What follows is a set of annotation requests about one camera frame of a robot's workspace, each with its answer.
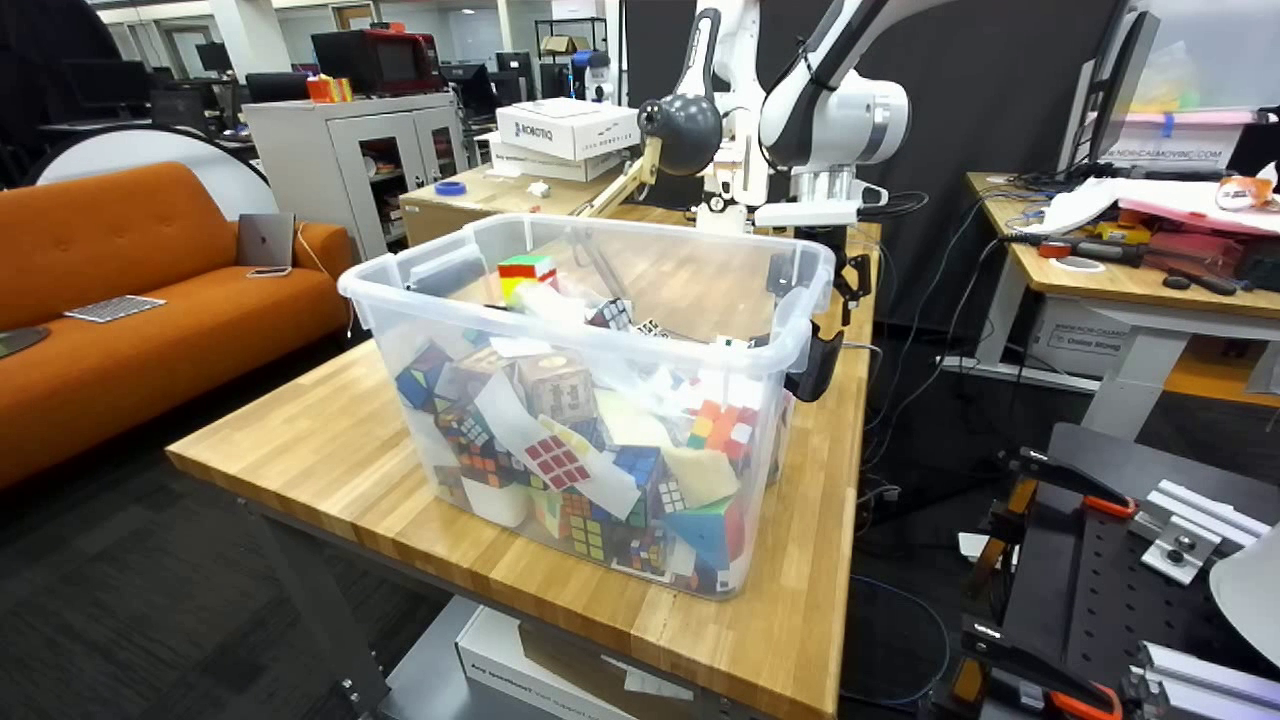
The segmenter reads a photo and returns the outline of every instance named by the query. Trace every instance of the gray carpet floor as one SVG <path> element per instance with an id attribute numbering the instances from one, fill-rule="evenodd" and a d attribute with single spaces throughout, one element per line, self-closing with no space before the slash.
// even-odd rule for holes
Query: gray carpet floor
<path id="1" fill-rule="evenodd" d="M 0 495 L 0 718 L 353 718 L 233 495 L 166 445 L 323 360 L 298 356 Z M 444 593 L 320 550 L 391 663 Z"/>

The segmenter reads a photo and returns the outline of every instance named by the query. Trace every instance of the cardboard box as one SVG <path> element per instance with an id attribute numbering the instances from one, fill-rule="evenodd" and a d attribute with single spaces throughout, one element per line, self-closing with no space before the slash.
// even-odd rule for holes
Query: cardboard box
<path id="1" fill-rule="evenodd" d="M 602 695 L 570 683 L 563 677 L 534 663 L 520 647 L 520 621 L 475 609 L 475 616 L 458 632 L 458 656 L 464 677 L 490 683 L 504 695 L 518 695 L 534 708 L 570 720 L 631 720 L 630 713 L 605 703 Z"/>
<path id="2" fill-rule="evenodd" d="M 630 153 L 605 153 L 605 155 L 588 155 L 588 161 L 559 161 L 550 153 L 534 153 L 520 143 L 504 143 L 504 135 L 486 135 L 490 142 L 490 155 L 497 172 L 507 178 L 539 178 L 539 179 L 574 179 L 574 185 L 594 185 L 595 178 L 607 178 L 624 163 Z"/>
<path id="3" fill-rule="evenodd" d="M 534 101 L 497 110 L 497 133 L 504 143 L 559 161 L 588 161 L 641 143 L 638 110 L 585 101 Z"/>
<path id="4" fill-rule="evenodd" d="M 1131 333 L 1117 319 L 1049 299 L 1027 346 L 1027 369 L 1045 363 L 1073 377 L 1108 377 L 1119 363 L 1129 336 Z"/>

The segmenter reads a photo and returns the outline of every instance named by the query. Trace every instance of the wire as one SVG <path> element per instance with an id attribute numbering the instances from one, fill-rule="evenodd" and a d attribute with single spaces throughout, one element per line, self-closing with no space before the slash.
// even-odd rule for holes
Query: wire
<path id="1" fill-rule="evenodd" d="M 968 297 L 973 297 L 973 289 L 976 289 L 976 279 L 980 279 L 980 267 L 988 266 L 988 257 L 993 257 L 997 248 L 999 248 L 999 235 L 993 235 L 993 241 L 985 246 L 985 253 L 976 257 L 976 267 L 973 267 L 973 277 L 968 277 L 968 283 L 966 283 L 966 291 L 959 291 L 959 299 L 958 299 L 958 308 L 954 308 L 944 346 L 958 340 L 958 330 L 959 330 L 959 318 L 966 318 L 966 308 L 968 308 Z M 905 417 L 905 410 L 911 410 L 911 404 L 939 380 L 939 371 L 944 371 L 944 363 L 932 363 L 932 371 L 911 389 L 911 398 L 891 410 L 880 445 L 867 451 L 867 468 L 875 468 L 875 466 L 886 460 L 886 451 L 891 449 L 891 428 L 897 428 L 897 422 Z"/>
<path id="2" fill-rule="evenodd" d="M 932 272 L 932 279 L 928 279 L 928 289 L 923 289 L 923 297 L 921 297 L 921 305 L 916 305 L 911 333 L 909 333 L 909 340 L 905 340 L 905 350 L 901 350 L 901 363 L 891 369 L 886 404 L 880 404 L 880 414 L 873 417 L 867 433 L 880 428 L 886 414 L 891 410 L 897 385 L 905 380 L 905 360 L 911 356 L 911 346 L 916 346 L 916 333 L 921 333 L 921 319 L 923 319 L 923 305 L 932 299 L 938 283 L 944 279 L 944 267 L 949 267 L 959 235 L 966 235 L 968 225 L 976 221 L 976 212 L 980 212 L 980 210 L 973 206 L 968 218 L 959 221 L 959 227 L 949 235 L 949 248 L 944 248 L 939 266 L 938 266 L 938 272 Z"/>
<path id="3" fill-rule="evenodd" d="M 864 695 L 864 691 L 854 691 L 854 689 L 840 689 L 840 695 L 854 700 L 854 703 L 875 703 L 875 708 L 905 708 L 905 703 L 923 700 L 954 668 L 954 632 L 949 632 L 944 616 L 928 599 L 921 599 L 921 597 L 911 597 L 911 593 L 905 593 L 897 586 L 886 586 L 875 576 L 854 576 L 854 586 L 873 588 L 873 593 L 887 593 L 887 597 L 897 597 L 905 603 L 916 603 L 928 616 L 928 623 L 938 630 L 938 637 L 939 637 L 939 663 L 921 689 L 911 689 L 905 695 Z"/>

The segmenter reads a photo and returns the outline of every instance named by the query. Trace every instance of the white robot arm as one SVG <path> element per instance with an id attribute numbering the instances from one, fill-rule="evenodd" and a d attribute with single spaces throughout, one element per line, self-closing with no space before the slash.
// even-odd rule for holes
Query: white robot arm
<path id="1" fill-rule="evenodd" d="M 887 161 L 909 133 L 909 94 L 864 80 L 855 61 L 891 25 L 949 0 L 836 0 L 804 40 L 796 69 L 760 110 L 760 153 L 792 172 L 796 206 L 766 206 L 758 225 L 855 225 L 855 163 Z"/>

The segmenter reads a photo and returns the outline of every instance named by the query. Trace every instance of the desk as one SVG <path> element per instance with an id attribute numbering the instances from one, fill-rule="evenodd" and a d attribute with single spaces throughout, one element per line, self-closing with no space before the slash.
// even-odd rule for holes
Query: desk
<path id="1" fill-rule="evenodd" d="M 537 200 L 527 193 L 527 185 L 537 185 L 537 178 L 504 178 L 493 163 L 467 167 L 467 172 L 459 172 L 454 179 L 464 185 L 464 198 L 439 198 L 438 185 L 402 198 L 409 246 L 420 246 L 420 241 L 433 241 L 433 235 L 447 235 L 447 232 L 464 227 L 467 221 L 479 221 L 479 218 L 493 218 L 493 212 L 575 218 L 575 212 L 588 210 L 594 198 L 602 198 L 611 185 L 611 178 L 602 178 L 594 185 L 543 179 L 550 198 Z M 674 212 L 674 210 L 653 210 L 653 206 L 621 206 L 611 212 L 611 221 L 689 225 L 691 218 L 689 212 Z"/>
<path id="2" fill-rule="evenodd" d="M 1008 185 L 1008 178 L 968 178 L 988 221 L 999 235 L 1015 235 L 1033 200 Z M 1206 289 L 1171 291 L 1158 267 L 1106 266 L 1101 272 L 1073 272 L 1045 260 L 1027 246 L 1008 246 L 1008 260 L 985 319 L 985 336 L 973 360 L 949 360 L 949 369 L 1013 377 L 999 369 L 1015 308 L 1026 291 L 1045 291 L 1058 305 L 1076 305 L 1085 314 L 1129 325 L 1123 360 L 1101 385 L 1073 380 L 1076 389 L 1097 389 L 1085 428 L 1131 439 L 1154 417 L 1165 380 L 1185 356 L 1193 336 L 1226 340 L 1266 340 L 1272 346 L 1253 369 L 1256 391 L 1278 391 L 1278 340 L 1280 340 L 1280 297 L 1278 291 L 1236 291 L 1212 297 Z"/>
<path id="3" fill-rule="evenodd" d="M 855 308 L 849 346 L 867 336 L 873 299 Z M 766 718 L 836 718 L 864 380 L 867 352 L 846 350 L 828 398 L 787 414 L 782 471 L 760 508 L 753 576 L 733 599 L 607 574 L 454 508 L 428 484 L 371 346 L 177 439 L 168 457 L 188 478 L 241 495 L 251 515 L 263 514 L 353 544 L 420 581 L 439 581 L 479 603 L 552 623 L 682 683 Z M 331 614 L 317 614 L 317 603 L 331 609 L 338 593 L 317 576 L 290 581 L 290 588 L 320 647 L 343 641 L 349 654 L 331 656 L 361 663 L 353 623 L 331 623 Z M 366 703 L 384 695 L 370 662 L 366 672 L 343 668 L 343 677 Z"/>

